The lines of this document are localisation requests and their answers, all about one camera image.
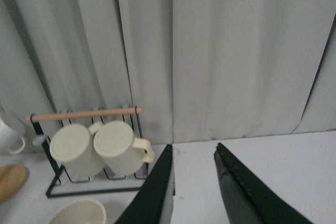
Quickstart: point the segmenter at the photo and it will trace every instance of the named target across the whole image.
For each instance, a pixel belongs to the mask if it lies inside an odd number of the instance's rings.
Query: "white curtain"
[[[334,0],[1,0],[0,6],[0,108],[22,120],[33,112],[128,102],[144,107],[143,133],[152,143],[335,128],[334,39],[302,117]],[[49,135],[58,129],[42,126]]]
[[[336,130],[336,34],[330,37],[320,73],[294,133]]]
[[[291,133],[335,0],[174,0],[173,10],[175,141]]]

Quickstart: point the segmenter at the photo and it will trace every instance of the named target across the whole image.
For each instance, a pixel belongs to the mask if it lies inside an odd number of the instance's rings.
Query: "wooden rod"
[[[143,112],[143,108],[137,107],[137,114],[141,114],[142,112]],[[40,121],[64,120],[64,119],[74,119],[74,118],[95,118],[95,117],[100,117],[100,116],[131,115],[131,114],[135,114],[135,108],[68,112],[68,113],[48,114],[48,115],[33,115],[31,117],[31,120],[33,123],[35,123],[35,122],[40,122]],[[30,116],[26,117],[26,121],[30,122]]]

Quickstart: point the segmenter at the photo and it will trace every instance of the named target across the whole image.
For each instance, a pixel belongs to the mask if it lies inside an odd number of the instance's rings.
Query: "mug rim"
[[[67,209],[68,207],[71,207],[72,205],[75,205],[79,202],[85,202],[85,201],[89,201],[89,202],[92,202],[92,203],[95,203],[96,205],[98,205],[100,207],[100,209],[102,210],[102,213],[103,213],[103,224],[106,224],[106,219],[107,219],[107,216],[106,216],[106,209],[104,207],[104,205],[94,199],[94,198],[89,198],[89,197],[85,197],[85,198],[81,198],[81,199],[77,199],[77,200],[74,200],[68,204],[66,204],[65,206],[62,206],[54,215],[53,217],[50,219],[50,221],[48,222],[48,224],[51,224],[52,221],[62,212],[64,211],[65,209]]]
[[[56,151],[55,151],[55,144],[57,142],[57,139],[54,139],[55,137],[57,137],[57,135],[59,134],[60,131],[65,131],[65,130],[68,130],[69,128],[71,127],[81,127],[83,128],[83,130],[85,130],[85,133],[86,133],[86,137],[88,139],[88,141],[86,142],[85,145],[80,145],[81,149],[76,152],[74,155],[71,155],[70,157],[61,157]],[[56,159],[57,161],[61,162],[61,163],[66,163],[66,162],[71,162],[71,161],[74,161],[76,158],[80,157],[87,149],[87,145],[90,144],[90,132],[89,130],[82,124],[79,124],[79,123],[73,123],[73,124],[69,124],[65,127],[62,127],[61,129],[59,129],[56,134],[52,137],[51,139],[51,143],[50,143],[50,147],[49,147],[49,150],[50,150],[50,154],[51,156]]]
[[[113,141],[112,141],[112,139],[110,139],[110,140],[106,140],[106,139],[102,139],[101,137],[99,137],[101,134],[102,134],[102,132],[104,131],[104,130],[106,130],[106,129],[108,129],[108,130],[110,130],[110,125],[111,124],[122,124],[122,125],[124,125],[124,126],[127,126],[127,128],[128,128],[128,132],[127,132],[127,134],[128,134],[128,136],[127,137],[125,137],[125,138],[128,138],[128,139],[130,139],[130,141],[129,141],[129,144],[123,149],[123,150],[121,150],[121,151],[119,151],[119,152],[117,152],[117,153],[111,153],[111,152],[109,152],[109,150],[108,149],[101,149],[100,147],[99,147],[99,142],[100,141],[109,141],[109,142],[111,142],[111,146],[113,145],[112,143],[113,143]],[[132,129],[132,127],[128,124],[128,123],[126,123],[126,122],[123,122],[123,121],[120,121],[120,120],[115,120],[115,121],[111,121],[111,122],[108,122],[108,123],[106,123],[106,124],[104,124],[104,126],[102,127],[102,128],[100,128],[99,129],[99,131],[95,134],[95,136],[94,136],[94,139],[93,139],[93,146],[94,146],[94,150],[100,155],[100,156],[102,156],[102,157],[105,157],[105,158],[113,158],[113,157],[118,157],[118,156],[121,156],[121,155],[123,155],[124,154],[124,152],[128,149],[128,148],[130,148],[130,146],[132,146],[132,143],[134,142],[134,139],[135,139],[135,134],[134,134],[134,132],[133,132],[133,129]]]

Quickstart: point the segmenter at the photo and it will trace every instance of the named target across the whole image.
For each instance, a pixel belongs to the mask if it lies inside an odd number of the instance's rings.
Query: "wooden coaster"
[[[27,169],[23,165],[0,167],[0,203],[8,200],[26,182]]]

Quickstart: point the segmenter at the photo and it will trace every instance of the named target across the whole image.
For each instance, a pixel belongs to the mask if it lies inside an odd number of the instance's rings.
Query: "cream mug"
[[[103,126],[97,122],[86,128],[70,124],[61,128],[51,139],[51,156],[66,168],[81,176],[94,176],[105,167],[93,148],[93,135]]]
[[[94,136],[93,145],[111,170],[119,176],[127,176],[140,169],[144,162],[154,160],[151,143],[136,138],[125,122],[112,121],[102,126]]]
[[[10,154],[19,154],[26,146],[23,135],[26,132],[24,124],[13,116],[0,114],[0,150],[7,150]],[[11,146],[17,139],[21,139],[22,145],[16,149]]]

